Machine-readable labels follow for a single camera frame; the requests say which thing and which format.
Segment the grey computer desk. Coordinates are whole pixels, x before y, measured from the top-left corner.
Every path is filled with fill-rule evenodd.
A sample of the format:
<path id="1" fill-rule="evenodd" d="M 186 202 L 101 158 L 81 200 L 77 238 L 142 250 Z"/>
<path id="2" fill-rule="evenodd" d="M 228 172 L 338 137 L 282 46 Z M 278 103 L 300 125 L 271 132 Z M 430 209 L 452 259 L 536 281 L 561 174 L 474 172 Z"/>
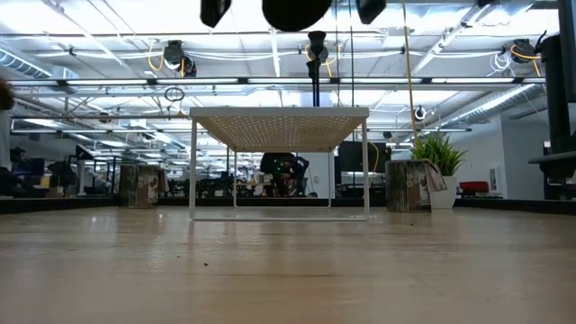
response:
<path id="1" fill-rule="evenodd" d="M 533 157 L 544 173 L 544 197 L 550 200 L 576 200 L 576 151 Z"/>

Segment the green plant in white pot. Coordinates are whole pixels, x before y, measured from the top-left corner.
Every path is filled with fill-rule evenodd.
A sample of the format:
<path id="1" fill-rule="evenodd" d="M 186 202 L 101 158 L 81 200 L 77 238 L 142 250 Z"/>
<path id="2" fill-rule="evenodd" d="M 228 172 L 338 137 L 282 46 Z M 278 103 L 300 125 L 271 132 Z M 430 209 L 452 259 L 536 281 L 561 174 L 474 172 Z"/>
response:
<path id="1" fill-rule="evenodd" d="M 413 159 L 424 163 L 431 210 L 450 210 L 455 204 L 455 173 L 464 162 L 466 150 L 459 150 L 442 134 L 429 134 L 414 143 Z"/>

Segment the silver ventilation duct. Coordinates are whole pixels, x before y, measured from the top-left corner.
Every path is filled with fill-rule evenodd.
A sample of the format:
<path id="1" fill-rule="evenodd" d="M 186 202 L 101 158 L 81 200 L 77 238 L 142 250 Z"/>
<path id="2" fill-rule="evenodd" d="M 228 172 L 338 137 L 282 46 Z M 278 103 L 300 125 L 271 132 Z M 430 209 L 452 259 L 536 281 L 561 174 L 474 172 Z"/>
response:
<path id="1" fill-rule="evenodd" d="M 525 104 L 542 96 L 545 87 L 541 84 L 517 85 L 506 91 L 486 94 L 480 99 L 447 115 L 438 125 L 440 129 L 454 128 L 458 124 L 471 124 L 494 113 L 501 113 L 517 105 Z"/>
<path id="2" fill-rule="evenodd" d="M 33 79 L 78 79 L 78 73 L 67 67 L 40 67 L 13 51 L 2 48 L 0 48 L 0 67 Z"/>

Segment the monitor with black stand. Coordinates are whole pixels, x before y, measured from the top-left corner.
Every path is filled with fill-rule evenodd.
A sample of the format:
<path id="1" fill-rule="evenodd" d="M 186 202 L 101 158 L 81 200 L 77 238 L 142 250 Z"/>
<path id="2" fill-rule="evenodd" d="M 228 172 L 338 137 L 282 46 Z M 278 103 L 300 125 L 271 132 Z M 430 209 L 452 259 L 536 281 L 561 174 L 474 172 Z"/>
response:
<path id="1" fill-rule="evenodd" d="M 537 43 L 544 63 L 551 150 L 576 151 L 570 104 L 576 104 L 576 0 L 556 0 L 559 31 Z"/>

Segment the person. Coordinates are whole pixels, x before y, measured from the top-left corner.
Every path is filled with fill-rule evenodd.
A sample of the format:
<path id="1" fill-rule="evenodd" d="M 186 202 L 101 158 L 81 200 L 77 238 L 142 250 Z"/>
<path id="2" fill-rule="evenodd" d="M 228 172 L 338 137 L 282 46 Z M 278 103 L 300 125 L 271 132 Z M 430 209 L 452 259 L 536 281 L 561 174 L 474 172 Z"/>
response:
<path id="1" fill-rule="evenodd" d="M 272 177 L 265 194 L 270 197 L 304 196 L 304 176 L 310 162 L 293 153 L 266 152 L 260 162 L 260 171 Z"/>
<path id="2" fill-rule="evenodd" d="M 14 94 L 7 82 L 0 77 L 0 196 L 15 197 L 16 183 L 12 174 L 10 153 L 10 111 L 14 108 Z"/>

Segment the red box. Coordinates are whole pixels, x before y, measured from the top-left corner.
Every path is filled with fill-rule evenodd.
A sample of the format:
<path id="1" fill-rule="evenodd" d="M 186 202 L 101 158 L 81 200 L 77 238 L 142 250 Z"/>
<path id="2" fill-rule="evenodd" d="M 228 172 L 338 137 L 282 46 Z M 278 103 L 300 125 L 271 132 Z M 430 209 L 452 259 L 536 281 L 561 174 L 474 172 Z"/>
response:
<path id="1" fill-rule="evenodd" d="M 461 195 L 486 194 L 490 191 L 489 184 L 485 181 L 460 182 L 459 189 Z"/>

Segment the glass candle jar brown label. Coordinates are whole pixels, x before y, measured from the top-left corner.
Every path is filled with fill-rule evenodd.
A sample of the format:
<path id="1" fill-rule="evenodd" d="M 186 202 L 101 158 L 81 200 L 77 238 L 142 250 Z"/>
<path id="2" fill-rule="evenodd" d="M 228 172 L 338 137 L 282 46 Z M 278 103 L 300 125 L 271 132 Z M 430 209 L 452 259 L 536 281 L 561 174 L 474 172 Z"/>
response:
<path id="1" fill-rule="evenodd" d="M 430 195 L 447 189 L 439 168 L 429 159 L 388 161 L 385 176 L 389 212 L 430 212 Z"/>
<path id="2" fill-rule="evenodd" d="M 150 165 L 122 164 L 119 184 L 120 206 L 149 209 L 158 201 L 158 168 Z"/>

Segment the black aluminium table frame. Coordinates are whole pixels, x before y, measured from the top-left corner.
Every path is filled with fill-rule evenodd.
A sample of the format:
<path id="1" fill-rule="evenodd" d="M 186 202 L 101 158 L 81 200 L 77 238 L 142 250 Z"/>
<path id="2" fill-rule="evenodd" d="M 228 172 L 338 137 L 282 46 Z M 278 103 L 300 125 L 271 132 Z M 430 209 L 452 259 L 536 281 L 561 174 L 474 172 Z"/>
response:
<path id="1" fill-rule="evenodd" d="M 238 203 L 247 207 L 362 207 L 361 199 L 316 199 L 316 198 L 241 198 Z M 80 198 L 19 198 L 0 200 L 0 214 L 45 212 L 83 208 L 119 207 L 118 198 L 107 196 Z M 576 202 L 533 201 L 492 198 L 460 198 L 456 207 L 492 209 L 515 212 L 535 212 L 576 216 Z"/>

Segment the black background screen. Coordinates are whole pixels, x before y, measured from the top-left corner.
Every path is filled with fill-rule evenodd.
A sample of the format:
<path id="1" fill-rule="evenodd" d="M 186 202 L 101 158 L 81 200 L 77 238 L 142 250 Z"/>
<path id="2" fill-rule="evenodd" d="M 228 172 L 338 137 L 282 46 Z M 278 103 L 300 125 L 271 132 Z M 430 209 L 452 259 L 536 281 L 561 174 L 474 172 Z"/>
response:
<path id="1" fill-rule="evenodd" d="M 392 150 L 384 143 L 367 143 L 368 171 L 384 173 L 385 164 L 392 159 Z M 363 172 L 363 144 L 343 141 L 337 148 L 339 169 L 342 172 Z"/>

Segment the white perforated metal shelf riser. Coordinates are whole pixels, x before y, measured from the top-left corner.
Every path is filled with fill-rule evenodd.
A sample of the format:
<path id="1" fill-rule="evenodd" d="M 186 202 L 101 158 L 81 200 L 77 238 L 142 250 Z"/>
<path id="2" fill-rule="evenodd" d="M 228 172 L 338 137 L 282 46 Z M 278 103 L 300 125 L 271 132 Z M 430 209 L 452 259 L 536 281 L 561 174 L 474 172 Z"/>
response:
<path id="1" fill-rule="evenodd" d="M 191 221 L 210 221 L 196 214 L 196 164 L 198 128 L 235 154 L 325 153 L 333 166 L 333 152 L 345 139 L 361 131 L 364 215 L 338 217 L 250 217 L 250 221 L 357 222 L 370 216 L 367 119 L 370 111 L 361 107 L 216 107 L 193 108 L 190 129 L 188 215 Z"/>

